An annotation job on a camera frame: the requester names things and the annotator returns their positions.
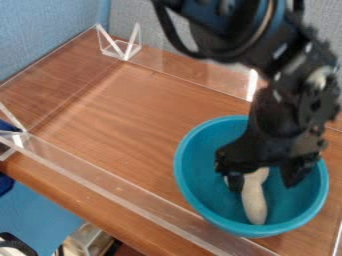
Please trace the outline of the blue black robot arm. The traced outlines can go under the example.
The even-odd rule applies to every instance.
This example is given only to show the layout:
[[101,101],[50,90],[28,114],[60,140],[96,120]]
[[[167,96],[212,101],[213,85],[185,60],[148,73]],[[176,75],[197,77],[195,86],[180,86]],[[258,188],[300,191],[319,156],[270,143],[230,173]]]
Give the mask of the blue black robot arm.
[[151,0],[163,32],[183,54],[255,69],[247,128],[215,152],[215,170],[243,190],[262,167],[283,184],[307,176],[327,146],[326,123],[340,111],[339,63],[316,29],[303,23],[304,0]]

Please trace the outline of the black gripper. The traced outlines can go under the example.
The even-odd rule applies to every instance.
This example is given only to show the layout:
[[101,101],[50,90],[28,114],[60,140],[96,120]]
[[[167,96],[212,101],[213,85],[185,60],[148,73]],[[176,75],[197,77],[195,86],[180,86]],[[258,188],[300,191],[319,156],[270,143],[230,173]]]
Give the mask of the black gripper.
[[324,128],[314,126],[302,134],[274,137],[251,127],[215,151],[215,171],[227,175],[228,189],[240,193],[244,174],[278,167],[283,184],[296,186],[310,174],[326,148]]

